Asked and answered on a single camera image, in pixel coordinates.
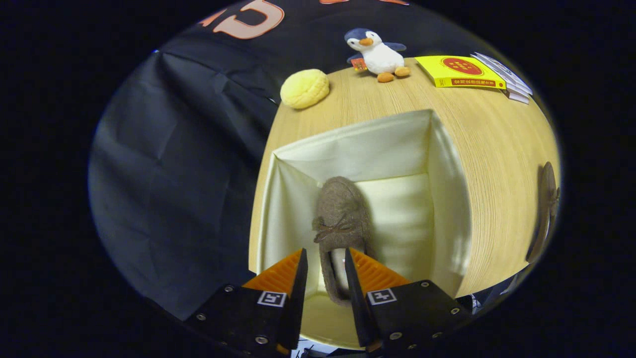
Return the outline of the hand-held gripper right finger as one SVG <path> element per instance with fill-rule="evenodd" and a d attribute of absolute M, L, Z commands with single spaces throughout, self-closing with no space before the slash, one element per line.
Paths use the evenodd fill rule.
<path fill-rule="evenodd" d="M 429 279 L 409 281 L 348 248 L 345 267 L 357 339 L 366 351 L 425 351 L 473 319 Z"/>

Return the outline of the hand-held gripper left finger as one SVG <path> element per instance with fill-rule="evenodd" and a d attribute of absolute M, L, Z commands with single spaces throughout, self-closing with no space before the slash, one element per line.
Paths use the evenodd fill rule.
<path fill-rule="evenodd" d="M 218 288 L 187 328 L 226 356 L 290 356 L 297 349 L 308 276 L 299 249 L 242 285 Z"/>

